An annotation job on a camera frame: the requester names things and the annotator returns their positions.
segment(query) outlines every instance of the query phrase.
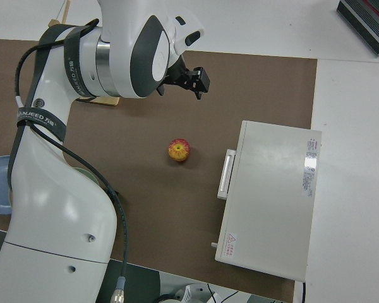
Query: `brown table surface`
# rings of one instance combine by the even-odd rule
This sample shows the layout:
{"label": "brown table surface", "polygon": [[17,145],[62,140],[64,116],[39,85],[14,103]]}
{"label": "brown table surface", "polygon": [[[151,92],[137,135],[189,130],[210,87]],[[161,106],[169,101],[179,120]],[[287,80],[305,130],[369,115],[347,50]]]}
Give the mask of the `brown table surface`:
{"label": "brown table surface", "polygon": [[[10,153],[16,132],[16,64],[32,45],[0,40],[0,155]],[[75,102],[65,145],[124,198],[130,263],[291,302],[292,280],[217,262],[210,243],[219,238],[224,212],[217,189],[226,149],[237,147],[241,121],[310,128],[316,60],[207,52],[187,52],[185,60],[189,68],[205,67],[211,79],[201,101],[167,86],[163,97],[122,99],[117,107]],[[23,96],[31,72],[32,60],[22,74]],[[185,163],[167,155],[175,138],[191,145]],[[0,216],[0,229],[8,223]],[[115,259],[122,238],[118,228]]]}

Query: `red apple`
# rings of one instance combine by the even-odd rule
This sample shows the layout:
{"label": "red apple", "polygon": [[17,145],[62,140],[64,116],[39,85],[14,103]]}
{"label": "red apple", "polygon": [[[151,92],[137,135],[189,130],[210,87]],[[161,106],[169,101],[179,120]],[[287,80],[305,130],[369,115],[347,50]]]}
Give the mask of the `red apple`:
{"label": "red apple", "polygon": [[184,139],[172,140],[169,145],[169,156],[175,161],[183,162],[190,155],[190,145]]}

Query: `sticker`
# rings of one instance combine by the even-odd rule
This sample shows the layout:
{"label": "sticker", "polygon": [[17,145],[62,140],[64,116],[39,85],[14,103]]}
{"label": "sticker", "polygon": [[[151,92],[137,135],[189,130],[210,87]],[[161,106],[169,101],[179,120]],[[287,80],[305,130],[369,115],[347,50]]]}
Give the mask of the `sticker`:
{"label": "sticker", "polygon": [[307,197],[313,197],[315,194],[315,174],[317,168],[318,142],[312,138],[306,146],[306,156],[304,158],[304,171],[302,181],[302,192]]}
{"label": "sticker", "polygon": [[226,258],[233,258],[234,249],[236,248],[236,241],[238,236],[232,232],[226,233],[226,241],[224,245],[223,256]]}

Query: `white box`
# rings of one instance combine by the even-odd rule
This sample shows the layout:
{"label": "white box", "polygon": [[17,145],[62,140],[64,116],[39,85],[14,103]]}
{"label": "white box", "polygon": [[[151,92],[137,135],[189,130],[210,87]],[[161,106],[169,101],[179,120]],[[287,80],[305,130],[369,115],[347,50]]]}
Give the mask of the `white box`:
{"label": "white box", "polygon": [[305,281],[321,137],[243,121],[217,261]]}

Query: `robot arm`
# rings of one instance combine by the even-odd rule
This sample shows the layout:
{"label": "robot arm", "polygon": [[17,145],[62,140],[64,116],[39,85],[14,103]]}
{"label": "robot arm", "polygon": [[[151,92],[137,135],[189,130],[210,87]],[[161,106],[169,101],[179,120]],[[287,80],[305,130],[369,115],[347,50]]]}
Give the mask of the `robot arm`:
{"label": "robot arm", "polygon": [[99,4],[103,18],[100,44],[109,50],[103,56],[108,60],[97,62],[97,69],[109,95],[146,97],[162,84],[182,84],[164,81],[170,69],[188,79],[188,86],[204,81],[192,89],[195,93],[208,91],[206,73],[189,73],[181,57],[203,36],[200,22],[189,11],[168,10],[158,0],[99,0]]}
{"label": "robot arm", "polygon": [[[103,28],[55,25],[45,32],[25,104],[16,97],[13,213],[0,252],[0,302],[95,302],[114,242],[108,195],[38,134],[61,146],[80,97],[142,98],[163,84],[198,98],[208,91],[204,70],[189,71],[181,57],[203,35],[195,17],[169,12],[161,0],[99,4]],[[113,302],[123,302],[123,280]]]}

